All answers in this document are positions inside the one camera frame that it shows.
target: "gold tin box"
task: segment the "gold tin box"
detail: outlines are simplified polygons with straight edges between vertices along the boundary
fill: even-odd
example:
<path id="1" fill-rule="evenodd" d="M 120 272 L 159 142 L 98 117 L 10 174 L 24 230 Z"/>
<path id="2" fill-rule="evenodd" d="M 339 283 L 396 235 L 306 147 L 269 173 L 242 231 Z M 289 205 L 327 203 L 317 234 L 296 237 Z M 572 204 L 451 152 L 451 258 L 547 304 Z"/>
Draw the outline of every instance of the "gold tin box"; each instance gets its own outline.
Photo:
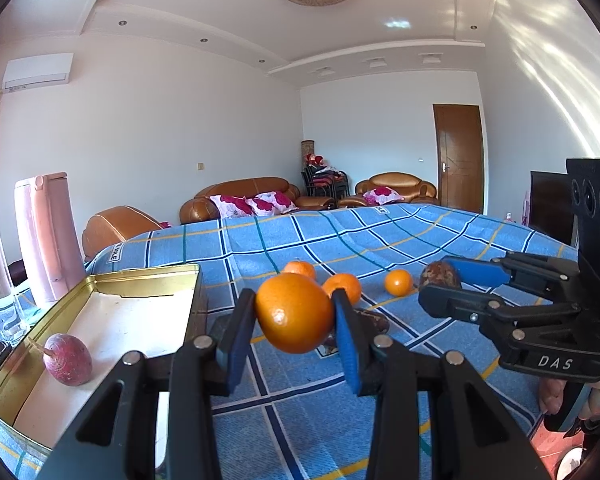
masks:
<path id="1" fill-rule="evenodd" d="M 122 270 L 84 278 L 42 317 L 0 367 L 0 425 L 24 450 L 44 460 L 51 449 L 13 427 L 45 370 L 40 354 L 27 339 L 44 344 L 49 336 L 67 332 L 94 292 L 122 298 L 149 298 L 171 296 L 186 290 L 193 290 L 184 338 L 189 340 L 206 330 L 207 302 L 198 264 Z"/>

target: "human hand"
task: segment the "human hand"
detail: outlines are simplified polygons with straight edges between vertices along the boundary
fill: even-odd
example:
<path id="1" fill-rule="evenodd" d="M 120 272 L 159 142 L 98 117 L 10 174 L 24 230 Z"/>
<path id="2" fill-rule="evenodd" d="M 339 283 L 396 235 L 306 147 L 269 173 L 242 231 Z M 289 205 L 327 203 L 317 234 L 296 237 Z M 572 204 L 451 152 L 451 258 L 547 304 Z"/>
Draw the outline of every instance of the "human hand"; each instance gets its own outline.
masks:
<path id="1" fill-rule="evenodd" d="M 540 379 L 538 403 L 543 413 L 555 415 L 560 411 L 565 384 L 566 382 L 560 379 Z M 589 399 L 578 415 L 581 420 L 600 419 L 600 381 L 590 384 L 590 386 L 592 390 Z"/>
<path id="2" fill-rule="evenodd" d="M 544 377 L 540 379 L 538 404 L 540 404 L 541 412 L 555 415 L 560 411 L 566 384 L 567 381 L 560 379 L 547 379 Z"/>

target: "tv screen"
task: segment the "tv screen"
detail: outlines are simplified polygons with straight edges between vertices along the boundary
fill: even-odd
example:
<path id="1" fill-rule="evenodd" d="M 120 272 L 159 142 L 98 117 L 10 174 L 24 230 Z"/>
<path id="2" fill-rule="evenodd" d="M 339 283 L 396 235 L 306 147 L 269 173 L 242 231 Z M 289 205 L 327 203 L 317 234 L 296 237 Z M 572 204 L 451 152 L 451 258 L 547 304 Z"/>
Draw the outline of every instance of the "tv screen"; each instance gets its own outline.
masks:
<path id="1" fill-rule="evenodd" d="M 529 227 L 573 245 L 571 180 L 566 173 L 531 172 Z"/>

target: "small orange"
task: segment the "small orange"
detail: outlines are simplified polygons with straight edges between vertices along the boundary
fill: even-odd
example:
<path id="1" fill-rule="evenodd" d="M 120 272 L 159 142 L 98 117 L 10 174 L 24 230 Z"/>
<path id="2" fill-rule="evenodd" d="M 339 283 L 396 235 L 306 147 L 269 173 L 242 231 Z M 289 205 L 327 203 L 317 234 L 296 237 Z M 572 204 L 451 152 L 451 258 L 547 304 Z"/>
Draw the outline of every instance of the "small orange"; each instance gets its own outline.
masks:
<path id="1" fill-rule="evenodd" d="M 282 272 L 293 272 L 295 274 L 302 274 L 312 280 L 315 280 L 315 267 L 309 262 L 303 262 L 302 260 L 292 260 L 285 265 Z"/>
<path id="2" fill-rule="evenodd" d="M 314 280 L 283 272 L 256 293 L 255 311 L 269 342 L 289 354 L 317 348 L 333 329 L 333 303 Z"/>
<path id="3" fill-rule="evenodd" d="M 384 278 L 384 288 L 392 296 L 406 296 L 413 288 L 413 278 L 404 269 L 395 269 Z"/>
<path id="4" fill-rule="evenodd" d="M 343 288 L 352 305 L 359 302 L 362 297 L 362 285 L 360 285 L 360 280 L 353 274 L 348 274 L 346 272 L 334 274 L 324 282 L 322 288 L 329 297 L 331 297 L 333 291 L 337 288 Z"/>

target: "brown leather armchair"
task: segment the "brown leather armchair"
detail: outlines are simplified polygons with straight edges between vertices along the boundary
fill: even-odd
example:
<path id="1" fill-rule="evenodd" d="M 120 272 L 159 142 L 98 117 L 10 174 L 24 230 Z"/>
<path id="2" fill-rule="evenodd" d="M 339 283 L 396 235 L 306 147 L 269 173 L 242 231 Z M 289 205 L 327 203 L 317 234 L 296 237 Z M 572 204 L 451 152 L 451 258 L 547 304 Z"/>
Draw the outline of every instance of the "brown leather armchair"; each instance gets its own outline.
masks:
<path id="1" fill-rule="evenodd" d="M 362 197 L 364 193 L 376 187 L 390 187 L 395 189 L 406 203 L 424 203 L 439 205 L 436 198 L 438 191 L 436 186 L 426 180 L 409 173 L 380 173 L 356 184 L 356 194 L 347 196 L 338 201 L 338 207 L 361 207 L 368 206 Z"/>
<path id="2" fill-rule="evenodd" d="M 196 193 L 180 208 L 180 222 L 193 224 L 220 217 L 218 208 L 209 200 L 213 195 L 245 196 L 252 198 L 259 193 L 281 191 L 287 195 L 301 210 L 323 211 L 335 207 L 335 200 L 324 196 L 300 196 L 300 190 L 289 184 L 284 178 L 263 176 L 230 180 L 221 184 L 213 184 Z"/>
<path id="3" fill-rule="evenodd" d="M 82 232 L 84 260 L 90 262 L 106 247 L 160 229 L 162 226 L 156 219 L 129 205 L 100 211 L 89 218 Z"/>

